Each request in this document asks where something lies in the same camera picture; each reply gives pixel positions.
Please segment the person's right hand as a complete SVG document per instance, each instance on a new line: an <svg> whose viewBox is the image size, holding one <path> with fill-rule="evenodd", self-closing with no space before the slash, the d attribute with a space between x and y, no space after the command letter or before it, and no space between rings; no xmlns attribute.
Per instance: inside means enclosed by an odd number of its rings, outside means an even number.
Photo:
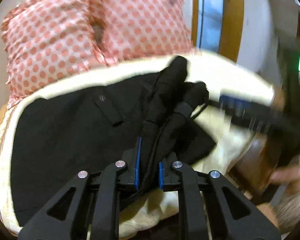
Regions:
<svg viewBox="0 0 300 240"><path fill-rule="evenodd" d="M292 196L300 192L300 155L299 160L279 167L269 178L272 185L286 185L285 195Z"/></svg>

